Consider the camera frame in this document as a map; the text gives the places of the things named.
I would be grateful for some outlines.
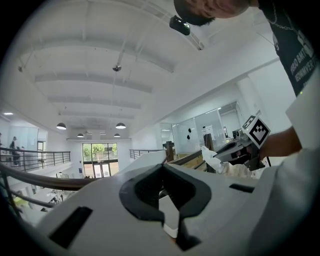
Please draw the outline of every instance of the person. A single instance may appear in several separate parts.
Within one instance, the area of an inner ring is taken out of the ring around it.
[[[178,15],[187,23],[204,26],[216,18],[227,19],[238,16],[249,7],[260,8],[268,20],[273,32],[274,47],[288,75],[296,96],[311,77],[314,70],[319,68],[317,55],[308,38],[315,42],[317,34],[311,29],[312,22],[300,23],[304,4],[275,0],[174,0]],[[314,19],[315,10],[307,8],[308,18]],[[265,157],[286,157],[302,148],[293,127],[270,135],[260,149],[260,159]]]
[[[16,149],[16,140],[17,138],[14,136],[13,139],[12,139],[12,142],[10,144],[10,149],[13,149],[15,150]],[[19,165],[19,158],[20,158],[20,155],[19,153],[17,153],[16,151],[12,151],[12,155],[13,155],[13,164],[14,166],[18,166]]]

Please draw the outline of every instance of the black device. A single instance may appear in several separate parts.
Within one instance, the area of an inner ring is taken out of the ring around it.
[[[177,15],[174,15],[170,19],[169,23],[170,28],[180,32],[181,34],[185,36],[190,35],[190,26],[188,23],[184,22],[181,18],[177,17]]]

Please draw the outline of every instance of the ceiling light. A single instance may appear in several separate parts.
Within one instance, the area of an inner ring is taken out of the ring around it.
[[[211,113],[211,112],[213,112],[213,111],[216,111],[217,109],[215,108],[214,110],[211,110],[211,111],[209,111],[209,112],[207,112],[206,114],[209,114],[209,113]]]
[[[123,122],[120,122],[115,126],[115,128],[117,128],[117,129],[125,129],[126,125]]]
[[[57,127],[58,129],[60,129],[60,130],[66,130],[66,129],[67,129],[66,125],[65,125],[63,122],[58,123],[58,124],[56,125],[56,127]]]

